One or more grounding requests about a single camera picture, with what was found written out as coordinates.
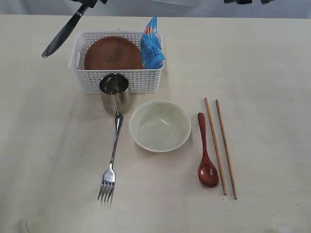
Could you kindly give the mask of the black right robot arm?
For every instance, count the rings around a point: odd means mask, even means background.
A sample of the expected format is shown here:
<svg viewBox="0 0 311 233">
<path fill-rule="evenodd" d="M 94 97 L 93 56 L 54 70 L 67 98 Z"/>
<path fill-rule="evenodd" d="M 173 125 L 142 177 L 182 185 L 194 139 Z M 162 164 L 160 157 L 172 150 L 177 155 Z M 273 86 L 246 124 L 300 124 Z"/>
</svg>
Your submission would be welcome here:
<svg viewBox="0 0 311 233">
<path fill-rule="evenodd" d="M 268 4 L 274 0 L 260 0 L 261 4 Z M 251 4 L 253 0 L 224 0 L 224 3 L 236 3 L 240 5 Z"/>
</svg>

